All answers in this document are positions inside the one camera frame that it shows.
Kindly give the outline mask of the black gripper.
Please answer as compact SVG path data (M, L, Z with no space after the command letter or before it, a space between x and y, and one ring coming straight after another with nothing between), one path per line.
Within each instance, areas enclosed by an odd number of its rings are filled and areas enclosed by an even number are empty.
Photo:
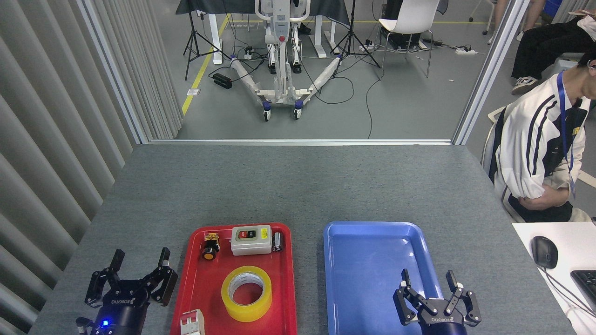
M476 327L481 322L477 295L457 282L453 271L447 271L446 280L451 299L429 300L412 288L408 269L401 272L402 281L393 294L398 318L403 326L419 322L423 335L466 335L464 326ZM466 314L456 309L463 301Z
M93 308L100 307L92 335L140 335L149 297L163 307L170 303L178 278L170 267L170 250L162 248L157 267L142 280L120 280L118 271L124 257L125 252L117 249L110 266L91 276L85 303ZM110 290L102 295L106 282Z

